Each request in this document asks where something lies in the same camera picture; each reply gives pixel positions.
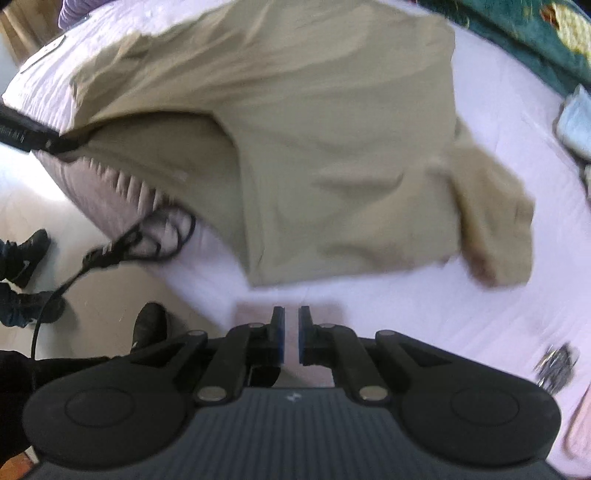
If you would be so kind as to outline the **green plush quilt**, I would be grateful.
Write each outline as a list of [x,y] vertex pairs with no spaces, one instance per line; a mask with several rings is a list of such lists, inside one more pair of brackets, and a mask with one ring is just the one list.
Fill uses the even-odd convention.
[[562,96],[590,87],[590,5],[584,1],[419,1],[501,47]]

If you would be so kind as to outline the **tan t-shirt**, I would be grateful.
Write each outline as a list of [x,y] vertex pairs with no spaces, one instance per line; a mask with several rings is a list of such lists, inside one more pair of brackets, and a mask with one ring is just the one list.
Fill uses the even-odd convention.
[[377,1],[233,1],[82,65],[68,138],[217,231],[256,286],[462,254],[531,276],[533,201],[455,105],[455,34]]

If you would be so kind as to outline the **pink quilted bedspread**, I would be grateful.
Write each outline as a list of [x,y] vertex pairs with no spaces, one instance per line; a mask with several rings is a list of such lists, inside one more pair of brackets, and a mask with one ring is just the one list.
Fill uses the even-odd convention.
[[455,31],[456,106],[476,142],[524,183],[535,201],[534,266],[514,288],[488,288],[462,258],[377,276],[339,277],[254,288],[211,230],[199,227],[175,260],[153,274],[209,323],[228,329],[287,309],[346,324],[361,336],[399,331],[441,349],[535,377],[550,348],[569,345],[573,379],[557,393],[562,426],[550,463],[564,475],[590,474],[590,206],[576,165],[553,123],[561,98],[505,51],[463,29]]

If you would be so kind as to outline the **black shoe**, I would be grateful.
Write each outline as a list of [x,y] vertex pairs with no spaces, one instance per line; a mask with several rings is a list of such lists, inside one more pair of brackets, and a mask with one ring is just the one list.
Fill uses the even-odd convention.
[[166,309],[159,303],[143,306],[135,320],[131,352],[162,343],[168,339],[169,319]]

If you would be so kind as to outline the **grey hoodie garment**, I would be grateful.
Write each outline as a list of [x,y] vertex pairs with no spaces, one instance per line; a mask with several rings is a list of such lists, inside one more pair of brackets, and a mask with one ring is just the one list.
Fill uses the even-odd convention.
[[562,104],[554,131],[559,142],[574,156],[580,177],[590,198],[591,99],[583,85],[578,85]]

